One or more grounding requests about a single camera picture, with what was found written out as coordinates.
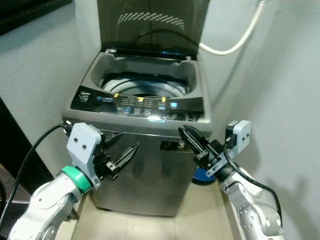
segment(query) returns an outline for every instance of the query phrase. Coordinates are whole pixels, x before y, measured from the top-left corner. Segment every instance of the tile floor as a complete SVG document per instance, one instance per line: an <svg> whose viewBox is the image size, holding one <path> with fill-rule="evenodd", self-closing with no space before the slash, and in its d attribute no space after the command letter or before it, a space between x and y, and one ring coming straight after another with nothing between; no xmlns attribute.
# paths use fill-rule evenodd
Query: tile floor
<svg viewBox="0 0 320 240"><path fill-rule="evenodd" d="M56 240L70 239L75 221L63 223ZM103 211L83 200L72 240L234 240L218 184L190 184L176 217Z"/></svg>

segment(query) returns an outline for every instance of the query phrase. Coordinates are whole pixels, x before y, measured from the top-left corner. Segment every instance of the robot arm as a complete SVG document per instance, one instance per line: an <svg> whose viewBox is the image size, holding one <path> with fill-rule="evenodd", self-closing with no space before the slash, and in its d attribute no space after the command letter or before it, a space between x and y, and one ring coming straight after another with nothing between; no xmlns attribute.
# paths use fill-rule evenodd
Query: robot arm
<svg viewBox="0 0 320 240"><path fill-rule="evenodd" d="M74 204L91 188L97 190L104 178L116 179L139 146L137 143L129 147L113 162L106 150L122 133L105 140L105 135L92 125L70 122L64 130L69 136L67 149L73 166L64 167L53 181L33 193L26 212L13 226L8 240L54 240Z"/></svg>
<svg viewBox="0 0 320 240"><path fill-rule="evenodd" d="M195 153L194 161L207 170L208 177L214 175L219 181L221 190L236 210L246 239L284 240L280 215L274 202L266 197L267 191L244 179L226 159L235 157L249 144L250 130L249 121L231 122L226 127L225 145L221 145L217 140L208 142L192 126L179 128L182 140ZM244 169L241 171L252 178Z"/></svg>

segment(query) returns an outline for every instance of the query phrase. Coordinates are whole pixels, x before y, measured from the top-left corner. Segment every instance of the top-load washing machine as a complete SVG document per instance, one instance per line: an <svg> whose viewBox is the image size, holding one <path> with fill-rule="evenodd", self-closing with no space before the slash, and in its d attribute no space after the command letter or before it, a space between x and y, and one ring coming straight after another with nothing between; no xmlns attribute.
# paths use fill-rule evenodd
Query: top-load washing machine
<svg viewBox="0 0 320 240"><path fill-rule="evenodd" d="M211 111L197 61L209 0L98 0L101 51L62 111L110 136L133 160L92 193L99 209L175 216L196 171L178 127L209 136Z"/></svg>

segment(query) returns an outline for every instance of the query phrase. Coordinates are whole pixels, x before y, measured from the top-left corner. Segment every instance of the stainless steel panel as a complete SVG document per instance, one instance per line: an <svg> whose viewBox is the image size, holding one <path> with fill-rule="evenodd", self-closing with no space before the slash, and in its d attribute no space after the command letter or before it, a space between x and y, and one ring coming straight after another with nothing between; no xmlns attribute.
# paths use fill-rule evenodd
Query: stainless steel panel
<svg viewBox="0 0 320 240"><path fill-rule="evenodd" d="M108 136L112 132L104 131ZM109 150L112 159L140 142L133 160L112 182L105 180L92 194L97 208L119 212L175 216L196 170L192 152L160 150L162 141L182 142L179 137L125 133Z"/></svg>

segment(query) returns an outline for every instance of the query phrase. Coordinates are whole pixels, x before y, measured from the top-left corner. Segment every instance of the open lid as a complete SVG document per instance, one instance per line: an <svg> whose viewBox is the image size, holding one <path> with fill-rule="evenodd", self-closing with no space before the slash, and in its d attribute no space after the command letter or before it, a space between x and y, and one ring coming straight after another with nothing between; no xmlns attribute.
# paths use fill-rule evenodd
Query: open lid
<svg viewBox="0 0 320 240"><path fill-rule="evenodd" d="M98 0L102 51L196 60L209 1Z"/></svg>

